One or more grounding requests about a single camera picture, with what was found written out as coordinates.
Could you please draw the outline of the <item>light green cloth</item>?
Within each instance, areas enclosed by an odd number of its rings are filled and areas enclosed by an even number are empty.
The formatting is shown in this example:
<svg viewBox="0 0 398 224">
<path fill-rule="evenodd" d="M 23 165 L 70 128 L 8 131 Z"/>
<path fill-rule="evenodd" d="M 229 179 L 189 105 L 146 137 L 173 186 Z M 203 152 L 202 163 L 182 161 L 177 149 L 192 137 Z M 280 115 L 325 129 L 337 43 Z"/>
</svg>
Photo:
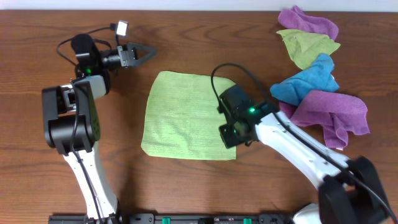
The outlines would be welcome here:
<svg viewBox="0 0 398 224">
<path fill-rule="evenodd" d="M 235 147 L 226 148 L 220 137 L 226 120 L 215 96 L 233 85 L 227 78 L 160 72 L 147 99 L 142 150 L 172 159 L 235 159 Z"/>
</svg>

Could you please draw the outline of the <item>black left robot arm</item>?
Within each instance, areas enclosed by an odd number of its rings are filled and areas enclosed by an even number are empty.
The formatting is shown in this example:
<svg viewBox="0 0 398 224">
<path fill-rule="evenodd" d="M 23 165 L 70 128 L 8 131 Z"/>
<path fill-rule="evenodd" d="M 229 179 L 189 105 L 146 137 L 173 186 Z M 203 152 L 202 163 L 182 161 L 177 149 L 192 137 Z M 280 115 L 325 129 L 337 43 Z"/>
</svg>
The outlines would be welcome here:
<svg viewBox="0 0 398 224">
<path fill-rule="evenodd" d="M 101 137 L 95 101 L 110 91 L 110 73 L 138 67 L 153 47 L 128 42 L 107 50 L 109 42 L 78 34 L 68 40 L 77 61 L 74 80 L 42 90 L 44 135 L 71 167 L 86 203 L 84 215 L 51 215 L 49 223 L 124 223 L 119 200 L 107 181 L 98 152 Z"/>
</svg>

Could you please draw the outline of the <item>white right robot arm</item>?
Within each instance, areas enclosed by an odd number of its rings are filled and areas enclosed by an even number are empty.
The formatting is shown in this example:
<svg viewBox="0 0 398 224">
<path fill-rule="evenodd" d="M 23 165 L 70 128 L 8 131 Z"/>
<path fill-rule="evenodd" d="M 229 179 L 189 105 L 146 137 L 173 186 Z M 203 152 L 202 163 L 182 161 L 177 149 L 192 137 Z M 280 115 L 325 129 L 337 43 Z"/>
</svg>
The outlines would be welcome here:
<svg viewBox="0 0 398 224">
<path fill-rule="evenodd" d="M 293 164 L 317 189 L 318 202 L 299 210 L 293 223 L 373 224 L 397 217 L 373 163 L 350 159 L 302 131 L 267 101 L 255 104 L 239 85 L 216 97 L 226 118 L 220 136 L 227 148 L 261 142 Z"/>
</svg>

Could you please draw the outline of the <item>blue cloth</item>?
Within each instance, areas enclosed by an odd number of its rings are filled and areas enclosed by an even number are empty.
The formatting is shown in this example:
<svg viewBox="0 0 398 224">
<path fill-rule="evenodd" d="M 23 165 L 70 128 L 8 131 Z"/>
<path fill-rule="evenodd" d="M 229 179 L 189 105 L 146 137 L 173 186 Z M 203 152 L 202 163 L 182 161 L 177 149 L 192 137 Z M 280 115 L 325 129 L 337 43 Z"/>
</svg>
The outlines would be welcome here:
<svg viewBox="0 0 398 224">
<path fill-rule="evenodd" d="M 331 74 L 334 68 L 329 55 L 319 54 L 308 68 L 272 85 L 271 95 L 279 101 L 298 106 L 312 90 L 335 92 L 340 86 Z"/>
</svg>

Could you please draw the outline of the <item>large purple cloth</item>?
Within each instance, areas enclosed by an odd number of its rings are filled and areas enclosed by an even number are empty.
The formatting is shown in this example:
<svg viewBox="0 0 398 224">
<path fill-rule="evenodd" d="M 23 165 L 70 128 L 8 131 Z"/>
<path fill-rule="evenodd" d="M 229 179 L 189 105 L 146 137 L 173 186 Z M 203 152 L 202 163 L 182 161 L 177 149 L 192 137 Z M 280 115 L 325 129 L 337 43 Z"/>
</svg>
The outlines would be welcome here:
<svg viewBox="0 0 398 224">
<path fill-rule="evenodd" d="M 281 102 L 279 107 L 296 126 L 320 125 L 329 148 L 346 147 L 349 132 L 357 136 L 370 133 L 368 108 L 355 96 L 312 90 L 298 106 Z"/>
</svg>

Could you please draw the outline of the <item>olive green cloth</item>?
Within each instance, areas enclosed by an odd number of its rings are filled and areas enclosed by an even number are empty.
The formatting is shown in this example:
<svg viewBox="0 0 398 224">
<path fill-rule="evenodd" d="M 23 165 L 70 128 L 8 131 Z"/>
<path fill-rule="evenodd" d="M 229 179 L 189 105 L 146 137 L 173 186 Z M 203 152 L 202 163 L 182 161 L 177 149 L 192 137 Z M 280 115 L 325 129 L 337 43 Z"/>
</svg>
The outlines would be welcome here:
<svg viewBox="0 0 398 224">
<path fill-rule="evenodd" d="M 276 33 L 282 37 L 291 61 L 302 70 L 311 66 L 319 54 L 331 55 L 341 46 L 326 34 L 298 29 L 278 30 Z"/>
</svg>

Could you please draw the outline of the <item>purple cloth at top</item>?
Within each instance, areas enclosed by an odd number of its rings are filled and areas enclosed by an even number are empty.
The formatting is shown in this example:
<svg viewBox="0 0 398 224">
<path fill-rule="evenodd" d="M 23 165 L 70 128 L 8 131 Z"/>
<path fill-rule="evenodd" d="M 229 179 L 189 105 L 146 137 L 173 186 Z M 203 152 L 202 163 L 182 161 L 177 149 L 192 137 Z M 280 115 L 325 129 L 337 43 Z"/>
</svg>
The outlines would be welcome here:
<svg viewBox="0 0 398 224">
<path fill-rule="evenodd" d="M 331 20 L 324 17 L 306 15 L 298 6 L 281 10 L 278 15 L 278 22 L 288 29 L 325 34 L 333 40 L 337 38 L 339 33 L 338 26 Z"/>
</svg>

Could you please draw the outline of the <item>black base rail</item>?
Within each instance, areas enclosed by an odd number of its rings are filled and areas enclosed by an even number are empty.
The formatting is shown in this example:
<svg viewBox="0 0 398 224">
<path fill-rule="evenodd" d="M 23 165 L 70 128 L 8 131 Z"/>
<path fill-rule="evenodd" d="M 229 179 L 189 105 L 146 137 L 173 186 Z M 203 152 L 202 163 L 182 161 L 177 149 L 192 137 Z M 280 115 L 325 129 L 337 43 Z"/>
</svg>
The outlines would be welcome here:
<svg viewBox="0 0 398 224">
<path fill-rule="evenodd" d="M 294 224 L 293 218 L 284 214 L 260 215 L 155 215 L 135 213 L 112 214 L 102 219 L 104 224 Z"/>
</svg>

